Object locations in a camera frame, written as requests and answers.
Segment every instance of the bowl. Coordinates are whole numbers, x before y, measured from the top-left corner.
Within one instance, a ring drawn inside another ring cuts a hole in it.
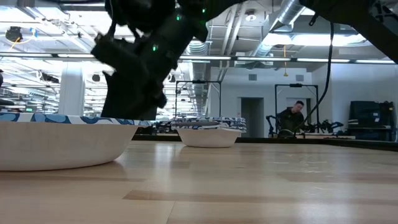
[[[242,133],[236,129],[177,129],[182,142],[190,147],[231,147]]]
[[[190,147],[231,147],[241,133],[246,132],[244,118],[175,118],[182,142]]]
[[[0,113],[0,170],[54,170],[111,162],[146,121]]]

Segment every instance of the wood grain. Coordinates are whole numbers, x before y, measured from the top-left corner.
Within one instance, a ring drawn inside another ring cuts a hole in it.
[[[0,172],[0,224],[398,223],[398,153],[132,142],[102,166]]]

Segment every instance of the door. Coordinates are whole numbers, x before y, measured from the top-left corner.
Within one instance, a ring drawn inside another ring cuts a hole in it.
[[[242,98],[242,118],[246,119],[247,133],[242,134],[244,138],[264,137],[264,99]]]

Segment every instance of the white paper bowl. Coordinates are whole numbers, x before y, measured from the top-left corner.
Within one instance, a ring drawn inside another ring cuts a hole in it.
[[[7,121],[12,114],[0,113],[0,170],[69,169],[110,162],[124,152],[138,127],[147,124],[79,116],[15,115],[18,118]]]
[[[242,133],[235,129],[177,129],[182,142],[190,147],[231,147]]]

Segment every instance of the white wall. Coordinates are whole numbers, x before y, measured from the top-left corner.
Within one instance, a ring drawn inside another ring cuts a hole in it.
[[[314,84],[323,85],[326,65],[312,73]],[[333,64],[329,93],[320,106],[321,121],[330,119],[345,125],[351,101],[393,101],[398,103],[397,65]]]
[[[264,114],[275,115],[274,85],[296,83],[295,75],[305,75],[303,84],[311,84],[312,74],[307,73],[304,68],[291,68],[287,70],[289,77],[284,77],[284,69],[246,70],[232,68],[226,74],[222,85],[221,114],[227,117],[239,117],[241,113],[240,98],[264,98]],[[248,74],[256,73],[257,81],[248,81]],[[315,98],[306,88],[280,87],[282,90],[278,95],[279,112],[286,109],[286,98]],[[218,94],[210,91],[209,116],[218,116]],[[264,137],[268,136],[269,125],[264,119]]]
[[[318,70],[315,70],[312,73],[312,84],[313,85],[318,85],[318,91],[319,91],[319,98],[322,96],[322,93],[325,91],[325,84],[326,84],[326,72],[327,72],[327,66],[323,66],[319,68]],[[332,89],[333,83],[331,82],[329,85],[328,93],[326,94],[325,99],[321,103],[319,107],[319,121],[322,122],[326,119],[332,120],[333,119],[333,113],[331,112],[331,99],[332,99]],[[311,107],[314,107],[316,105],[316,100],[312,100],[312,105]],[[316,112],[312,114],[312,121],[316,121]]]

